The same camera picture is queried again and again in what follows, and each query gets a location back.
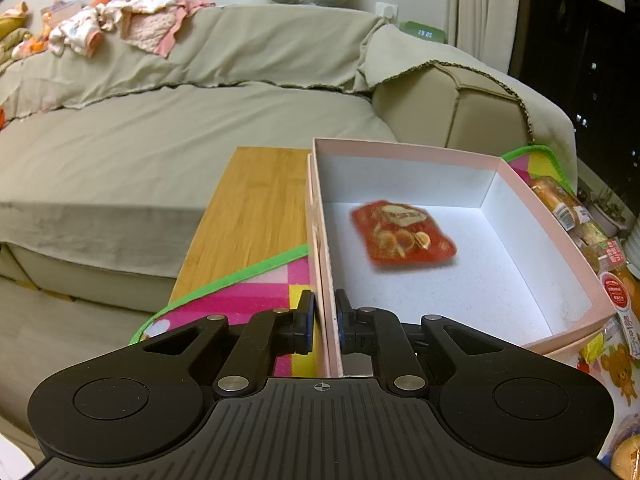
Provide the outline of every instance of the curtain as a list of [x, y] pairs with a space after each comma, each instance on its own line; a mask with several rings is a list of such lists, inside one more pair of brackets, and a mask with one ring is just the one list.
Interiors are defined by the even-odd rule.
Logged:
[[447, 42], [507, 72], [520, 0], [449, 0]]

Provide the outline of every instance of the wall outlet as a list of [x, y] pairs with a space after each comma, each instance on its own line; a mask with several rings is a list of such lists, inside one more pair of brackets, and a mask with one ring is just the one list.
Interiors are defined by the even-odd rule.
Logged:
[[385, 2], [376, 2], [376, 14], [394, 22], [398, 17], [398, 6], [386, 4]]

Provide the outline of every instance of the snack package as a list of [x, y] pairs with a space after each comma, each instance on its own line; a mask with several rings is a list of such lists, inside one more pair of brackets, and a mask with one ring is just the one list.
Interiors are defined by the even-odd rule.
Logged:
[[579, 248], [607, 240], [607, 235], [591, 220], [587, 209], [550, 176], [534, 178], [529, 187]]
[[610, 469], [621, 480], [640, 480], [640, 426], [626, 428], [611, 457]]
[[631, 355], [640, 358], [640, 286], [626, 268], [625, 254], [620, 245], [612, 238], [583, 247], [582, 254], [600, 278], [621, 323], [626, 327], [626, 343]]
[[351, 211], [351, 220], [376, 264], [440, 262], [456, 254], [424, 209], [379, 200]]

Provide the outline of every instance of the red snack bag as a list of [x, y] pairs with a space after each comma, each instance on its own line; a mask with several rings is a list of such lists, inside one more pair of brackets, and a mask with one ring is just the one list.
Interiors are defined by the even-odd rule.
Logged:
[[351, 211], [351, 220], [376, 264], [440, 262], [456, 254], [424, 209], [379, 200]]

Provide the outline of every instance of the colorful play mat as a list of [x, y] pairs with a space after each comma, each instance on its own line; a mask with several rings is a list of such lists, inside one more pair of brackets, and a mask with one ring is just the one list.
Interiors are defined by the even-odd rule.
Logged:
[[[194, 290], [154, 314], [136, 332], [131, 343], [209, 314], [224, 314], [229, 324], [242, 324], [261, 310], [296, 308], [302, 291], [310, 288], [306, 254], [306, 245], [302, 245]], [[278, 357], [274, 375], [315, 377], [313, 354]]]
[[543, 146], [542, 144], [523, 146], [512, 152], [505, 153], [502, 159], [511, 166], [511, 169], [527, 185], [532, 179], [539, 176], [550, 176], [568, 192], [572, 194], [575, 192], [562, 170], [556, 154], [548, 146]]

